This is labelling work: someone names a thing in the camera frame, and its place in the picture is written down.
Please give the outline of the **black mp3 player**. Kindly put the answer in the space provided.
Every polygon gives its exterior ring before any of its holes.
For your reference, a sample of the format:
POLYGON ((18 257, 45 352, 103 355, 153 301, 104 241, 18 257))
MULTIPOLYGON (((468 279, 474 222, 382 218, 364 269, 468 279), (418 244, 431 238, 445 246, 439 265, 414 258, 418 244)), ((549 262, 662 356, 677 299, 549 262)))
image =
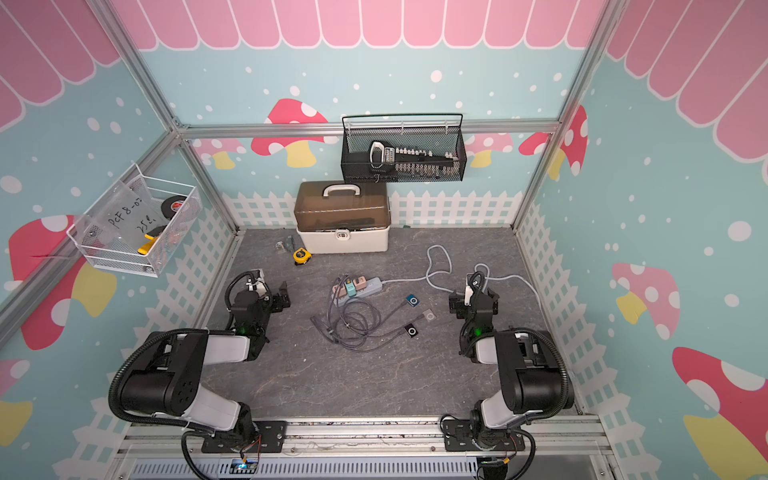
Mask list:
POLYGON ((411 337, 414 338, 418 335, 418 330, 413 324, 407 324, 404 326, 404 329, 406 333, 411 337))

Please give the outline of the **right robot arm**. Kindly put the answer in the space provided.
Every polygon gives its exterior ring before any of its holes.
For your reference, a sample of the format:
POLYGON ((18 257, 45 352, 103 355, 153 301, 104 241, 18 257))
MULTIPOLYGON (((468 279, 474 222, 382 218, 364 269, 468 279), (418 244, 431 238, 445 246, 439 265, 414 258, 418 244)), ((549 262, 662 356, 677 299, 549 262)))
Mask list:
POLYGON ((465 291, 449 296, 449 310, 463 321, 459 354, 496 367, 500 386, 476 403, 469 419, 441 417, 439 428, 448 451, 522 451, 528 443, 526 425, 554 417, 575 401, 566 362, 551 334, 494 326, 499 295, 488 282, 480 271, 468 275, 465 291))

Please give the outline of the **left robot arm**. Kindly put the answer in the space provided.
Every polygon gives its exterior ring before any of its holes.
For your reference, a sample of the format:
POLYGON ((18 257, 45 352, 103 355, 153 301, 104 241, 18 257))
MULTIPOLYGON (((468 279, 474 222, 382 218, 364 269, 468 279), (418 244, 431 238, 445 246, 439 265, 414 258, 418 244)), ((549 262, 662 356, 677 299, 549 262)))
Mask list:
POLYGON ((215 447, 246 452, 264 434, 243 402, 201 384, 207 366, 256 360, 269 343, 271 316, 291 306, 288 285, 273 290, 259 269, 239 274, 224 292, 228 323, 222 330, 179 328, 148 335, 116 372, 108 392, 121 420, 177 426, 209 438, 215 447))

